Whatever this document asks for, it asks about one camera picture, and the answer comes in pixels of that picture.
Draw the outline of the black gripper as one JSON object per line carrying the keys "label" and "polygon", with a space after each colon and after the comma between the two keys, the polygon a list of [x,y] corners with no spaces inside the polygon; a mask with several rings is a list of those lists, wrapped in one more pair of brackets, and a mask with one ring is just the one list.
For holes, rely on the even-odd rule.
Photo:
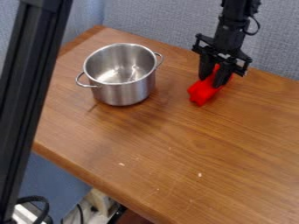
{"label": "black gripper", "polygon": [[227,84],[233,74],[245,76],[253,59],[242,52],[245,38],[249,35],[245,29],[249,21],[219,21],[215,36],[197,34],[193,51],[201,55],[199,77],[205,81],[213,69],[219,65],[213,87],[219,88]]}

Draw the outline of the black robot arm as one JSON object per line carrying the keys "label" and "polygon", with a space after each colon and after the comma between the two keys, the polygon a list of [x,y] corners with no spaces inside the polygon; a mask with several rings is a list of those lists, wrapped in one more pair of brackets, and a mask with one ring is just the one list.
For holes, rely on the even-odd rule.
{"label": "black robot arm", "polygon": [[205,81],[219,67],[213,87],[225,86],[233,76],[243,77],[253,59],[242,51],[246,36],[254,36],[261,29],[255,19],[261,0],[222,0],[219,24],[214,37],[197,34],[193,50],[201,55],[199,78]]}

